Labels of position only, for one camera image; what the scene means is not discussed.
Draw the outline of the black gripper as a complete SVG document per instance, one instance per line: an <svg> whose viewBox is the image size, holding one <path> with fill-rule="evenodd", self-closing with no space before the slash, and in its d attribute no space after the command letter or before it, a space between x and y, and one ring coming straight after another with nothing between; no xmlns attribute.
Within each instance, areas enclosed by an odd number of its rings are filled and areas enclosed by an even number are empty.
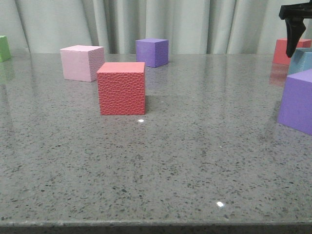
<svg viewBox="0 0 312 234"><path fill-rule="evenodd" d="M312 3L299 3L282 5L279 17L285 20L287 28L286 55L291 58L296 50L298 42L306 30L304 19L312 18Z"/></svg>

